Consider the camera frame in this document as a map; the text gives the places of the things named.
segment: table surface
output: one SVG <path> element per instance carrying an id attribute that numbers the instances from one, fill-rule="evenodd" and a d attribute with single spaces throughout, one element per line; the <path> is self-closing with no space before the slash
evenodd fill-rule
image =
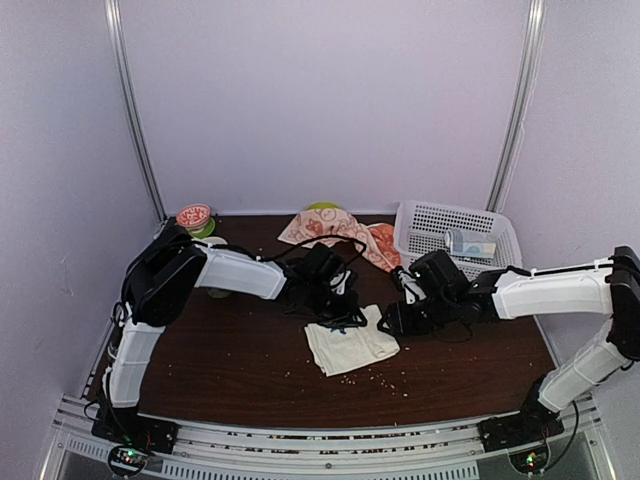
<path id="1" fill-rule="evenodd" d="M 292 217 L 224 217 L 216 234 L 262 254 Z M 361 216 L 363 223 L 392 217 Z M 350 245 L 337 248 L 348 257 Z M 361 305 L 399 299 L 387 273 L 363 259 Z M 160 338 L 147 370 L 140 411 L 165 417 L 253 427 L 348 428 L 408 425 L 517 409 L 531 383 L 553 368 L 532 318 L 457 325 L 433 336 L 399 339 L 391 359 L 327 378 L 314 364 L 309 319 L 247 295 L 213 299 L 195 290 L 180 319 Z"/>

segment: vertical metal pole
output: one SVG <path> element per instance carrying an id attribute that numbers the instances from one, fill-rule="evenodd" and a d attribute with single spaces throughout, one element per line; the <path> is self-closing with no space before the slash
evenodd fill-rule
<path id="1" fill-rule="evenodd" d="M 144 135 L 142 134 L 140 115 L 138 113 L 138 107 L 133 94 L 131 72 L 129 71 L 129 62 L 127 61 L 124 33 L 122 31 L 122 21 L 120 18 L 120 2 L 119 0 L 105 0 L 105 7 L 107 13 L 107 25 L 109 26 L 109 33 L 111 35 L 111 43 L 113 44 L 113 51 L 118 65 L 118 73 L 120 74 L 120 86 L 122 87 L 122 93 L 124 95 L 127 121 L 129 123 L 129 129 L 131 130 L 133 144 L 136 149 L 138 163 L 140 164 L 142 178 L 147 187 L 147 192 L 151 197 L 158 221 L 162 222 L 167 218 L 167 214 L 165 212 L 164 205 L 162 204 L 162 199 L 160 198 L 160 191 L 158 189 L 156 178 L 153 174 L 153 169 L 151 168 L 151 162 L 149 161 L 149 152 L 144 141 Z"/>
<path id="2" fill-rule="evenodd" d="M 542 22 L 544 17 L 544 0 L 530 0 L 529 23 L 522 50 L 522 63 L 520 64 L 520 76 L 516 88 L 516 95 L 511 110 L 511 118 L 507 135 L 502 145 L 498 170 L 493 181 L 491 195 L 487 203 L 487 210 L 495 212 L 500 206 L 500 200 L 506 193 L 510 172 L 517 154 L 519 132 L 522 128 L 524 113 L 531 94 L 531 83 L 535 76 L 535 70 L 540 51 L 542 38 Z"/>

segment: aluminum frame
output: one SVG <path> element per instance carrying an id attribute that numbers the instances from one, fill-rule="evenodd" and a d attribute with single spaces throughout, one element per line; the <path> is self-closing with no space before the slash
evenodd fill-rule
<path id="1" fill-rule="evenodd" d="M 49 434 L 48 454 L 38 478 L 58 478 L 66 452 L 95 460 L 106 458 L 112 444 L 91 436 L 92 422 L 85 417 L 86 400 L 63 397 Z M 589 395 L 577 402 L 579 430 L 589 440 L 589 451 L 600 480 L 615 480 L 604 448 L 600 417 Z M 90 416 L 96 407 L 87 409 Z M 477 478 L 477 462 L 505 455 L 484 453 L 476 425 L 487 417 L 426 425 L 353 429 L 266 429 L 178 420 L 179 431 L 172 455 L 157 454 L 145 470 L 152 476 L 184 478 L 251 478 L 291 480 L 324 478 L 363 479 L 441 478 L 439 472 L 464 471 Z M 572 409 L 562 414 L 571 434 Z"/>
<path id="2" fill-rule="evenodd" d="M 502 145 L 502 152 L 500 153 L 498 169 L 487 202 L 487 210 L 489 212 L 502 210 L 502 202 L 511 181 L 511 173 L 513 172 L 522 140 L 522 123 L 531 98 L 532 84 L 538 66 L 544 13 L 545 0 L 530 0 L 529 21 L 522 50 L 520 75 L 518 76 L 513 108 L 509 126 L 507 127 L 507 134 Z"/>
<path id="3" fill-rule="evenodd" d="M 120 87 L 124 97 L 126 107 L 127 123 L 131 131 L 131 137 L 136 150 L 136 156 L 142 171 L 142 179 L 144 181 L 147 193 L 153 203 L 158 222 L 163 222 L 167 218 L 167 213 L 160 197 L 158 182 L 153 173 L 151 161 L 149 159 L 149 151 L 144 140 L 142 132 L 142 122 L 138 113 L 138 106 L 133 91 L 133 83 L 131 81 L 131 71 L 129 70 L 129 61 L 127 59 L 127 50 L 125 47 L 124 33 L 122 30 L 122 19 L 120 17 L 120 1 L 105 0 L 105 9 L 107 15 L 107 26 L 111 36 L 111 43 L 118 66 L 118 75 L 120 77 Z"/>

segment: white cloth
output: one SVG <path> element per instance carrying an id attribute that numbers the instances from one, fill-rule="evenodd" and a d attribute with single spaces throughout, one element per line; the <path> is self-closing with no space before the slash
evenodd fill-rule
<path id="1" fill-rule="evenodd" d="M 330 377 L 350 372 L 394 356 L 400 350 L 396 339 L 378 330 L 382 315 L 377 305 L 362 309 L 366 327 L 331 330 L 310 323 L 304 328 L 313 360 Z"/>

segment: red lid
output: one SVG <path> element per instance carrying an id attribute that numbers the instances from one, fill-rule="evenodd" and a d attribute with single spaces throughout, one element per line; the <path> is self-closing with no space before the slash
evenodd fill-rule
<path id="1" fill-rule="evenodd" d="M 182 209 L 176 217 L 176 222 L 188 230 L 203 228 L 211 217 L 211 209 L 208 205 L 189 205 Z"/>

